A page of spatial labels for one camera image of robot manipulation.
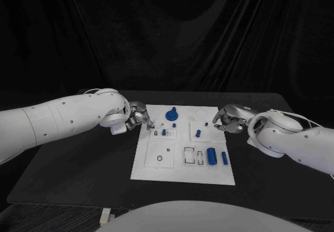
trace black backdrop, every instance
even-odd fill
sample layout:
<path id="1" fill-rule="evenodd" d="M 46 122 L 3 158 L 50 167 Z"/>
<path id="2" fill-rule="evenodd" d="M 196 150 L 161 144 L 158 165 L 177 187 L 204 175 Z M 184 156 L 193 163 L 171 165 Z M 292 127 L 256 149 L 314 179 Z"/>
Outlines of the black backdrop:
<path id="1" fill-rule="evenodd" d="M 0 110 L 81 88 L 276 92 L 334 127 L 333 1 L 3 0 L 0 11 Z M 37 149 L 0 166 L 0 209 Z"/>

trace floor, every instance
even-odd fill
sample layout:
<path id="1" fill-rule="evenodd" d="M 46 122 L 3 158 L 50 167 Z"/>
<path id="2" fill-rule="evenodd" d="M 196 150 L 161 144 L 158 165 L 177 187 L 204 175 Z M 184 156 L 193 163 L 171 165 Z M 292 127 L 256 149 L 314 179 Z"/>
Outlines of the floor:
<path id="1" fill-rule="evenodd" d="M 1 232 L 94 232 L 102 209 L 91 207 L 13 204 L 0 213 Z M 127 210 L 112 209 L 115 217 Z M 289 221 L 312 232 L 334 232 L 334 221 Z"/>

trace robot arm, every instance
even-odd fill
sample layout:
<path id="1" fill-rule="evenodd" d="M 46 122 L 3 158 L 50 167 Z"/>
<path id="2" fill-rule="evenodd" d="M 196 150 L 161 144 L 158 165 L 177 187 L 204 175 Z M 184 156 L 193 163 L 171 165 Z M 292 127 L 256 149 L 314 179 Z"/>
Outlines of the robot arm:
<path id="1" fill-rule="evenodd" d="M 141 123 L 154 127 L 145 105 L 128 102 L 117 90 L 63 97 L 42 104 L 0 112 L 0 164 L 26 149 L 76 135 L 98 124 L 112 134 Z"/>
<path id="2" fill-rule="evenodd" d="M 334 130 L 324 127 L 304 129 L 297 120 L 282 112 L 258 113 L 249 107 L 227 105 L 216 114 L 225 125 L 215 127 L 239 133 L 248 127 L 248 143 L 266 155 L 279 158 L 285 154 L 298 163 L 334 175 Z"/>

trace white board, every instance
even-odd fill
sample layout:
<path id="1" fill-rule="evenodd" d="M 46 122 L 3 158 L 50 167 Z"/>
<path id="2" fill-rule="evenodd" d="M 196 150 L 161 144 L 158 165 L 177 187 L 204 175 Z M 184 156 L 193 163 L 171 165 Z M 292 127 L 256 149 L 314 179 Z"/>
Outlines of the white board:
<path id="1" fill-rule="evenodd" d="M 166 113 L 173 107 L 176 107 L 179 118 L 168 121 Z M 155 126 L 147 131 L 147 125 L 141 125 L 131 179 L 235 185 L 225 133 L 212 124 L 217 107 L 147 105 L 147 111 Z M 209 165 L 207 161 L 210 147 L 216 150 L 216 165 Z M 186 163 L 189 150 L 193 150 L 194 164 Z M 203 162 L 197 159 L 200 152 Z M 222 152 L 226 153 L 227 165 L 223 164 Z"/>

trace table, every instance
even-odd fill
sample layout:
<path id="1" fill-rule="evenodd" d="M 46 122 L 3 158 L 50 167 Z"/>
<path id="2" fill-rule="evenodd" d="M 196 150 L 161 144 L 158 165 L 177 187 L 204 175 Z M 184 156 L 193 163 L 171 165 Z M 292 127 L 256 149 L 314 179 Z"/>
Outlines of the table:
<path id="1" fill-rule="evenodd" d="M 119 90 L 145 104 L 217 106 L 235 103 L 259 112 L 292 111 L 276 93 Z M 92 130 L 45 144 L 9 195 L 10 203 L 135 209 L 166 201 L 232 204 L 278 217 L 334 219 L 330 175 L 276 159 L 248 143 L 248 133 L 226 133 L 236 186 L 131 180 L 140 127 L 119 135 Z"/>

